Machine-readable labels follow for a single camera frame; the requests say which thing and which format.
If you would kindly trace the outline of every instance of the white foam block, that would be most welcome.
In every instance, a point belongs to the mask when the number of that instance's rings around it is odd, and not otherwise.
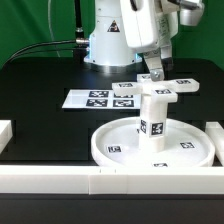
[[[127,194],[223,194],[223,168],[128,171]]]
[[[88,194],[97,167],[0,166],[0,193]]]
[[[4,150],[9,140],[12,138],[12,125],[11,121],[0,121],[0,153]]]
[[[101,167],[89,176],[89,194],[126,194],[127,173],[115,168]]]

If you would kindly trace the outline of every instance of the white block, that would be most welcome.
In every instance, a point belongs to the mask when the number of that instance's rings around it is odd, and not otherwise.
[[[224,166],[224,130],[218,122],[206,123],[206,134],[215,144],[215,154]]]
[[[129,170],[127,194],[223,194],[223,168]]]
[[[0,121],[0,153],[4,150],[9,140],[12,138],[11,121]]]
[[[127,173],[115,168],[101,167],[89,176],[89,194],[126,194]]]
[[[116,96],[137,95],[142,91],[141,85],[136,82],[113,83],[112,89]]]
[[[88,194],[97,167],[0,166],[0,193]]]

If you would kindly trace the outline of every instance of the black sticker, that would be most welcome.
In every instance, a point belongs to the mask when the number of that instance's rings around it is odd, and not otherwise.
[[[113,107],[134,107],[134,100],[114,100]]]
[[[189,80],[177,80],[178,84],[191,84]]]
[[[108,146],[107,150],[109,153],[119,153],[119,152],[121,152],[121,147],[120,146]]]
[[[107,32],[111,32],[111,33],[119,33],[120,29],[116,23],[116,21],[114,20],[113,23],[110,25],[109,29]]]
[[[120,87],[133,87],[132,83],[122,83],[119,84]]]
[[[141,120],[141,131],[146,134],[147,123]]]
[[[88,100],[87,107],[107,107],[108,100]]]
[[[168,167],[167,163],[153,163],[153,167]]]
[[[171,94],[169,89],[155,90],[157,94]]]
[[[162,135],[163,134],[163,123],[155,123],[152,124],[152,132],[151,135]]]
[[[114,98],[133,98],[133,96],[132,95],[129,95],[129,96],[116,96],[114,94]]]
[[[182,148],[184,148],[184,149],[194,149],[195,148],[193,143],[191,143],[191,142],[182,142],[180,144],[181,144]]]
[[[109,96],[109,91],[90,91],[89,97],[106,98]]]

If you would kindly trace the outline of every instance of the black tabletop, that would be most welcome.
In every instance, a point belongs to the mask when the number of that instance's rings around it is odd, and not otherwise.
[[[166,79],[194,78],[196,93],[179,94],[168,117],[201,129],[224,120],[224,72],[214,63],[177,59]],[[1,164],[95,165],[90,153],[93,132],[102,124],[139,110],[63,110],[70,89],[110,90],[113,82],[136,81],[136,72],[92,71],[72,58],[17,60],[0,73],[0,119],[12,120],[14,137],[0,155]]]
[[[224,72],[214,63],[177,59],[167,79],[194,78],[200,91],[179,95],[168,117],[201,129],[224,120]],[[138,110],[63,110],[70,89],[111,89],[112,82],[136,81],[136,73],[105,75],[73,59],[33,58],[0,73],[0,120],[13,122],[14,137],[1,164],[96,165],[92,133],[102,124]],[[0,194],[0,223],[164,224],[223,222],[222,195],[30,195]]]

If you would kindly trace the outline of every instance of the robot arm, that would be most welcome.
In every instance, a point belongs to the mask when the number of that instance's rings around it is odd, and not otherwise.
[[[202,0],[120,0],[125,36],[128,46],[144,53],[153,81],[164,79],[165,69],[172,69],[170,39],[178,32],[180,23],[195,26],[203,15]]]
[[[197,26],[204,13],[202,0],[168,0],[180,6],[180,24]]]

